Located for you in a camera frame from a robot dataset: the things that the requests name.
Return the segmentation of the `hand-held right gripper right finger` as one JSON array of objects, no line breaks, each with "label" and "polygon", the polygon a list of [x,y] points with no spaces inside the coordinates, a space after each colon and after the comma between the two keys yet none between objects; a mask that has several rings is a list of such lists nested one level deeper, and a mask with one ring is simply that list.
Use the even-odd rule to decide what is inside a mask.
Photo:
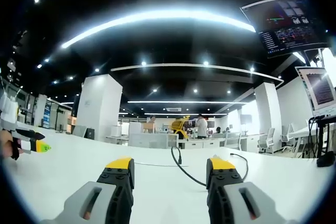
[{"label": "hand-held right gripper right finger", "polygon": [[264,191],[243,181],[232,163],[209,158],[206,176],[210,223],[292,223],[276,211]]}]

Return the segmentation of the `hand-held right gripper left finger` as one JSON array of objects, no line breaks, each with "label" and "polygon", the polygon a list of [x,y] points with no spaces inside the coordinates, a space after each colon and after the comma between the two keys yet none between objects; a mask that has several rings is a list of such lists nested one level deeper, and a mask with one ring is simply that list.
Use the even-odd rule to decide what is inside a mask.
[{"label": "hand-held right gripper left finger", "polygon": [[40,223],[129,223],[134,190],[134,159],[119,158],[105,166],[95,182],[68,197],[62,212]]}]

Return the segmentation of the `person's left hand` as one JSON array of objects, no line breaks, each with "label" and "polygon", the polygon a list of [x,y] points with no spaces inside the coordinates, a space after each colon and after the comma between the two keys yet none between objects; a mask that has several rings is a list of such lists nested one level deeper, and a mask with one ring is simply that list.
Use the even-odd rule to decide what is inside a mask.
[{"label": "person's left hand", "polygon": [[7,130],[1,130],[1,147],[2,156],[4,158],[11,157],[13,155],[13,137],[11,133]]}]

